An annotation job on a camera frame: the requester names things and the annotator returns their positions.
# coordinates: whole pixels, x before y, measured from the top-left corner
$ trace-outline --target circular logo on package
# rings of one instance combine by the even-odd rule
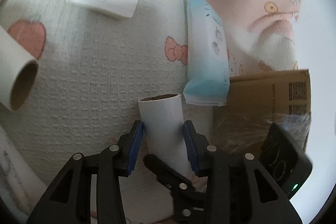
[[[224,85],[227,85],[229,83],[229,75],[226,71],[223,72],[223,83]]]

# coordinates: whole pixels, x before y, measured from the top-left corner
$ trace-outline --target qr code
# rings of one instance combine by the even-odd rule
[[[307,113],[307,104],[289,105],[288,114],[292,115],[305,115]]]
[[[307,100],[307,83],[292,82],[289,83],[289,100]]]

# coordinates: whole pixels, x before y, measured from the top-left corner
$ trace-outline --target metal rivet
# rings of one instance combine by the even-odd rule
[[[119,146],[118,145],[111,145],[110,146],[110,150],[112,151],[112,152],[116,152],[116,151],[118,151],[119,150]]]
[[[188,209],[184,209],[183,211],[182,211],[182,215],[183,216],[191,216],[191,211],[190,210],[188,210]]]
[[[187,189],[188,188],[188,186],[185,184],[185,183],[180,183],[180,188],[182,189],[182,190],[185,190],[185,189]]]
[[[72,157],[74,160],[80,160],[82,158],[82,155],[80,153],[74,154]]]
[[[208,145],[207,150],[210,152],[215,152],[217,150],[217,147],[214,145]]]
[[[254,159],[254,156],[253,156],[253,154],[251,154],[251,153],[246,153],[246,154],[245,154],[245,158],[248,159],[248,160],[253,160],[253,159]]]

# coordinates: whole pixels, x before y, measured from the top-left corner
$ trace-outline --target white textured fabric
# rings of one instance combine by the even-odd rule
[[[165,57],[167,37],[186,44],[184,0],[140,0],[129,20],[115,20],[65,0],[4,0],[0,25],[39,19],[47,42],[24,107],[0,106],[0,124],[36,174],[50,183],[76,152],[100,153],[139,119],[137,100],[182,93],[186,66]],[[212,109],[184,105],[198,131],[212,127]],[[172,214],[169,191],[142,158],[121,179],[126,217],[152,223]]]

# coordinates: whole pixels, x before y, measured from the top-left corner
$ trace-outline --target triangular cutout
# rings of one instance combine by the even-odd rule
[[[262,203],[274,201],[278,199],[277,193],[273,190],[267,179],[258,170],[254,170],[255,179],[258,185],[259,198]]]
[[[70,195],[71,181],[74,171],[69,170],[62,181],[57,185],[55,191],[50,197],[51,201],[67,203]]]

